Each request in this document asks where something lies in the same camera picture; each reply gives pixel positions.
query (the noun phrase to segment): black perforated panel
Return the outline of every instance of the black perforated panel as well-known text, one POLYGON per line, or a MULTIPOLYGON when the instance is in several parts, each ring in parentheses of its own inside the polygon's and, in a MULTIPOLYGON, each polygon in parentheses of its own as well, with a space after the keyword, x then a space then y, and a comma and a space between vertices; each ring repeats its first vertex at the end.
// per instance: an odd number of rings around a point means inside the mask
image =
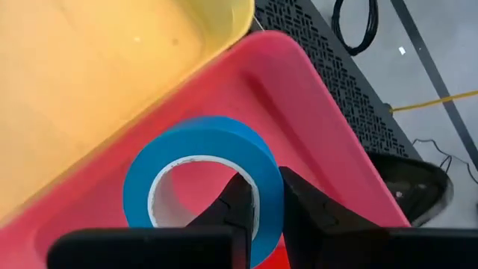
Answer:
POLYGON ((367 151, 420 158, 310 0, 256 0, 255 6, 264 29, 284 31, 304 48, 367 151))

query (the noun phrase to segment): yellow plastic bin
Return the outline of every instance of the yellow plastic bin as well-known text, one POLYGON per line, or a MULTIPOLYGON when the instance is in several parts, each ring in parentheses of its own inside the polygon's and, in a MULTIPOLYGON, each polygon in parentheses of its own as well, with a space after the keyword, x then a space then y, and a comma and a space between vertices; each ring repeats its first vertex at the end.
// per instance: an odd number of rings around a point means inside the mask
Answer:
POLYGON ((7 0, 4 224, 248 30, 253 0, 7 0))

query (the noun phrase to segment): concrete floor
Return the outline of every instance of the concrete floor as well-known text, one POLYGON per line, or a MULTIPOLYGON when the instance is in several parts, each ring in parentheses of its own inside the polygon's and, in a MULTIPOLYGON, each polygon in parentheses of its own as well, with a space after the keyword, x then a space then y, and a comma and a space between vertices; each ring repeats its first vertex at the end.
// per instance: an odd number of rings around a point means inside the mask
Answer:
MULTIPOLYGON (((330 20, 335 0, 313 0, 323 17, 330 20)), ((450 94, 478 89, 478 1, 405 0, 450 94)), ((368 1, 345 1, 341 28, 350 46, 363 38, 368 1)), ((383 102, 392 107, 438 99, 420 59, 390 1, 379 0, 379 31, 372 45, 355 56, 383 102)), ((478 96, 455 102, 471 137, 478 143, 478 96)), ((397 112, 395 120, 410 140, 434 139, 442 150, 471 162, 443 105, 397 112)), ((439 165, 444 156, 431 143, 416 143, 425 161, 439 165)), ((472 173, 478 172, 471 165, 472 173)), ((478 227, 478 185, 468 175, 466 165, 453 161, 449 170, 454 196, 451 204, 425 226, 478 227)))

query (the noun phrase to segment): tape roll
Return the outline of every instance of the tape roll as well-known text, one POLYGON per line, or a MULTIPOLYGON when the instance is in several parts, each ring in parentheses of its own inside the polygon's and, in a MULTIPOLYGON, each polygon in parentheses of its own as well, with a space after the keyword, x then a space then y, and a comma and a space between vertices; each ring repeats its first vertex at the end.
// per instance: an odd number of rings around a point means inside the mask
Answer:
POLYGON ((164 190, 171 186, 171 169, 189 161, 219 162, 238 171, 251 184, 255 210, 251 265, 259 265, 274 251, 282 233, 284 186, 272 152, 262 138, 228 117, 184 121, 140 152, 129 168, 123 188, 123 208, 129 226, 184 226, 185 221, 192 220, 184 215, 179 218, 182 220, 173 219, 174 215, 181 215, 182 209, 173 201, 173 192, 164 190), (156 207, 158 215, 153 212, 155 201, 162 203, 156 207))

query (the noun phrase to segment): pink bin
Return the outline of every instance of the pink bin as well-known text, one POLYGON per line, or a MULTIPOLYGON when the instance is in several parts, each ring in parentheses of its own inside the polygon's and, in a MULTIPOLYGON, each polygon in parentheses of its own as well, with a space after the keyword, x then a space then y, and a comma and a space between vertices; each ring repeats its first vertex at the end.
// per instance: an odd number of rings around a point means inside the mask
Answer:
MULTIPOLYGON (((45 268, 46 252, 59 236, 87 227, 127 226, 122 185, 134 157, 171 125, 204 115, 247 124, 264 138, 279 165, 368 220, 409 226, 304 51, 290 37, 265 31, 244 38, 6 225, 0 231, 0 268, 45 268)), ((200 184, 180 177, 187 169, 174 179, 179 199, 196 213, 233 174, 213 171, 200 171, 209 178, 200 184), (210 193, 198 197, 197 188, 210 193)), ((279 244, 260 268, 288 268, 285 248, 279 244)))

